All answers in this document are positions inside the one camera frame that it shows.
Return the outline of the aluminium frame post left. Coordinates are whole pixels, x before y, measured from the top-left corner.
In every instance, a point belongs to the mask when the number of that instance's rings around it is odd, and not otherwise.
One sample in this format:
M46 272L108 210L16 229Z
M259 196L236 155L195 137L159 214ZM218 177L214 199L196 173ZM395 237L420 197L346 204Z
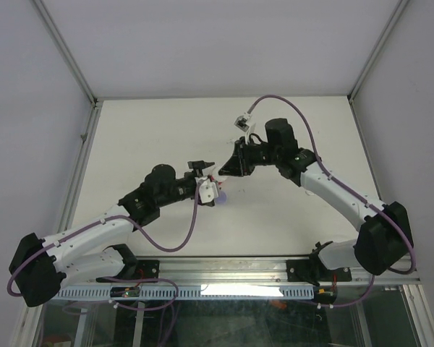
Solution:
M39 19L43 23L43 26L45 27L48 35L56 46L57 51L62 57L64 63L66 64L69 72L75 79L82 93L88 99L90 105L95 106L97 103L97 98L95 97L92 88L89 86L88 81L82 73L82 70L80 69L78 63L76 62L64 37L58 29L45 2L41 0L30 0L30 3L34 8L35 13L38 15Z

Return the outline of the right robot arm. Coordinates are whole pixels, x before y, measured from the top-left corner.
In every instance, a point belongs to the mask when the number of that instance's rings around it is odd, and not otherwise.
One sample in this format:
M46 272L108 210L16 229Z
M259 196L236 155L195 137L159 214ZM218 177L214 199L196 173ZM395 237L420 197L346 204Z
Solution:
M358 233L357 238L324 244L318 243L310 253L312 277L325 280L342 267L362 267L378 276L413 247L409 219L405 207L385 204L354 192L326 170L317 155L297 144L294 130L286 119L265 123L266 140L255 142L258 135L248 116L235 121L244 132L234 143L230 159L219 170L221 176L244 177L258 166L275 166L285 179L317 195L343 217Z

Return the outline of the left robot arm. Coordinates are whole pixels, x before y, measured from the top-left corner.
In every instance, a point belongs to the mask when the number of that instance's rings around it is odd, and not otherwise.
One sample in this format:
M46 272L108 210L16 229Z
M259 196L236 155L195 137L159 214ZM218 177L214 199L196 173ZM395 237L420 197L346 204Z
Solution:
M23 298L28 307L37 307L73 284L98 278L131 280L137 272L137 258L126 244L113 241L134 231L162 252L183 249L190 235L177 247L164 247L144 227L159 218L162 207L174 203L191 199L194 208L213 205L218 183L204 173L213 165L190 161L189 171L177 178L172 166L159 164L138 188L84 226L43 238L34 233L22 237L9 265L8 294Z

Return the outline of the aluminium frame post right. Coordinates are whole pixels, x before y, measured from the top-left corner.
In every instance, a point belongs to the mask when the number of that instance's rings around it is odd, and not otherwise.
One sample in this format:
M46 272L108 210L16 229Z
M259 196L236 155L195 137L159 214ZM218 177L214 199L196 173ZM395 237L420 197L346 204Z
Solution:
M378 36L370 55L368 56L365 65L361 69L361 72L356 79L353 87L351 88L347 98L350 104L354 103L355 98L358 96L367 76L371 72L373 66L375 65L381 51L384 49L389 37L391 36L394 28L397 26L401 16L403 15L405 9L408 7L410 0L398 0L396 6L394 7L390 17L387 19L386 24Z

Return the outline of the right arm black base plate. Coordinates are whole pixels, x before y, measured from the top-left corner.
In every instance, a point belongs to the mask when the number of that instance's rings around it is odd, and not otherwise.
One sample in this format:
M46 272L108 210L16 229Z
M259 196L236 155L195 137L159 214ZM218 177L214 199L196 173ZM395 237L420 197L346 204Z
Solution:
M290 283L306 282L314 286L319 286L323 282L351 282L351 272L340 267L336 270L327 269L320 260L311 260L310 258L287 260L286 261L287 280Z

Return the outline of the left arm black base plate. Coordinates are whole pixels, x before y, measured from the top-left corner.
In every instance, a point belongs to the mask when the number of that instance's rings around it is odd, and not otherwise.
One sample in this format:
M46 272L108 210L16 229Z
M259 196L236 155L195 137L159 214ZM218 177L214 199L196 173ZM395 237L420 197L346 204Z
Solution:
M140 279L158 278L160 261L157 259L138 259L129 278L133 281Z

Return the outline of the purple round earbud charging case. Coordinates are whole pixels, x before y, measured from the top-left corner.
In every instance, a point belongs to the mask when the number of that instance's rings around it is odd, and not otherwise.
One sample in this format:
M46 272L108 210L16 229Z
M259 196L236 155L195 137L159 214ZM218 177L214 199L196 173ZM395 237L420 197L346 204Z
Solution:
M224 204L227 201L227 195L224 191L220 191L219 196L215 199L216 204Z

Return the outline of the aluminium mounting rail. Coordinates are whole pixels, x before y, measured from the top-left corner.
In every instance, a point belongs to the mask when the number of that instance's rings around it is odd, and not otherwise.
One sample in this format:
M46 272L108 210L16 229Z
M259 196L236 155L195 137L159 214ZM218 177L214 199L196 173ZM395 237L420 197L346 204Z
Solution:
M159 278L174 281L179 285L237 283L260 285L288 285L286 261L306 259L307 257L138 257L137 259L157 259L160 261ZM371 274L361 267L345 267L351 272L352 281L336 282L340 286L366 286ZM420 277L415 271L409 275L400 275L386 271L375 278L378 286L400 286L420 284Z

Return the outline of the aluminium frame post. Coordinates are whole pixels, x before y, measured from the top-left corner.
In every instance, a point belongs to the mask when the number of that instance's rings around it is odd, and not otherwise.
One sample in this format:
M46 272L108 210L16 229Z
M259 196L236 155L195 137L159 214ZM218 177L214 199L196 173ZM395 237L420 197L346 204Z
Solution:
M373 66L375 65L381 51L384 49L389 37L391 36L394 28L397 26L401 16L403 15L405 9L408 7L410 0L398 0L396 6L394 7L390 17L387 19L386 24L378 36L370 55L368 56L365 65L361 69L361 72L356 79L353 87L351 88L347 98L350 104L354 103L355 98L358 96L367 76L371 72Z
M58 29L45 2L41 0L30 0L30 3L34 8L35 13L38 15L39 19L43 23L43 26L45 27L48 35L56 46L57 51L62 57L64 63L66 64L69 72L75 79L82 93L88 99L90 105L95 106L97 103L97 98L95 97L92 88L89 86L88 81L82 73L82 70L80 69L78 63L76 62L64 37Z

